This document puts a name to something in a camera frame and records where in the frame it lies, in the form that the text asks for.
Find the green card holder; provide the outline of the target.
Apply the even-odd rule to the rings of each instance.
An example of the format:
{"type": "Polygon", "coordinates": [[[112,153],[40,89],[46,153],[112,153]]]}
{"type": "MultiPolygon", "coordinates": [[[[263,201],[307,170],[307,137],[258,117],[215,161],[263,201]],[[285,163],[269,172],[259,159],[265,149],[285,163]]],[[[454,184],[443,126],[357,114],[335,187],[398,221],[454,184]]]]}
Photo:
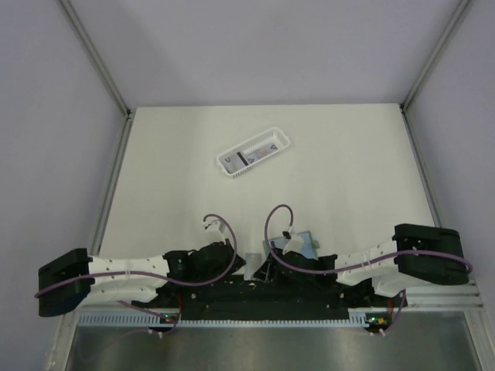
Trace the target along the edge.
{"type": "Polygon", "coordinates": [[[288,257],[290,254],[298,254],[310,260],[317,260],[319,257],[319,243],[312,238],[309,231],[283,231],[279,236],[269,237],[262,243],[266,255],[273,251],[279,257],[288,257]]]}

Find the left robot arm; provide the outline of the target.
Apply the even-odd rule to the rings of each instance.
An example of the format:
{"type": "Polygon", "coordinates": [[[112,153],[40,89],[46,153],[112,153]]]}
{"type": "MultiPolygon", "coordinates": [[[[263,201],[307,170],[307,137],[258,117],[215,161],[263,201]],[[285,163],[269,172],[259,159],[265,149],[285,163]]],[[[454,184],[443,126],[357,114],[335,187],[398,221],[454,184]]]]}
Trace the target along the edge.
{"type": "Polygon", "coordinates": [[[175,286],[212,285],[239,271],[245,260],[228,239],[198,250],[174,250],[153,257],[111,259],[77,248],[38,270],[38,314],[65,315],[85,305],[137,301],[170,305],[175,286]]]}

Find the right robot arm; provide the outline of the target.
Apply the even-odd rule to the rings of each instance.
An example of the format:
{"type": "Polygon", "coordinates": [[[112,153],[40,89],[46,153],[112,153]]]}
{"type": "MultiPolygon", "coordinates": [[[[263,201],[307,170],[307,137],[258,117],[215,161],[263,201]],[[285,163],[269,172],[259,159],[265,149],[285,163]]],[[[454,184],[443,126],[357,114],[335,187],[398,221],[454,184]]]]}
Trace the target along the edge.
{"type": "Polygon", "coordinates": [[[383,243],[353,254],[307,259],[269,246],[270,255],[286,271],[310,277],[331,277],[346,286],[361,286],[369,305],[380,305],[408,288],[428,284],[467,284],[473,265],[464,257],[459,232],[415,224],[399,224],[383,243]]]}

